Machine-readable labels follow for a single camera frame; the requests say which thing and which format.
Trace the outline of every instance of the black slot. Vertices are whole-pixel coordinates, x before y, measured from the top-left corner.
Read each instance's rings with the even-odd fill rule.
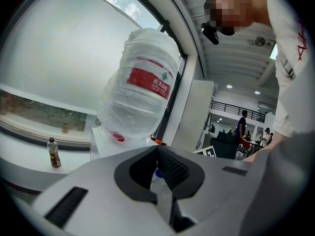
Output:
[[[55,226],[62,228],[77,209],[88,190],[74,187],[51,209],[45,218]]]
[[[233,168],[233,167],[230,167],[230,166],[225,166],[223,168],[223,170],[227,171],[227,172],[230,172],[230,173],[234,173],[234,174],[243,176],[243,177],[246,176],[246,174],[247,174],[246,170],[241,170],[241,169]]]
[[[171,156],[165,151],[159,151],[157,161],[158,169],[171,190],[179,186],[190,175],[189,168],[186,165],[176,160],[174,155]]]

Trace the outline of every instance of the sky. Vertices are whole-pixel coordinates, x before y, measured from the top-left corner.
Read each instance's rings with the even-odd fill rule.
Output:
[[[138,0],[106,0],[112,5],[123,10],[133,18],[142,28],[159,27],[159,22]]]

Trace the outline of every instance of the brown bottle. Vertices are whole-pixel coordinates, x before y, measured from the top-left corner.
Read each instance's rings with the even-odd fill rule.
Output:
[[[58,144],[53,137],[49,138],[47,148],[50,155],[51,165],[55,168],[59,167],[61,165],[61,162],[58,156]]]

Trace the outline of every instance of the white shirt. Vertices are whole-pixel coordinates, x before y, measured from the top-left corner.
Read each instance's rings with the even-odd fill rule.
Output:
[[[285,0],[267,0],[270,23],[278,48],[276,77],[279,96],[305,68],[310,56],[311,38],[302,21]],[[281,101],[278,100],[275,131],[286,137],[293,135],[293,127]]]

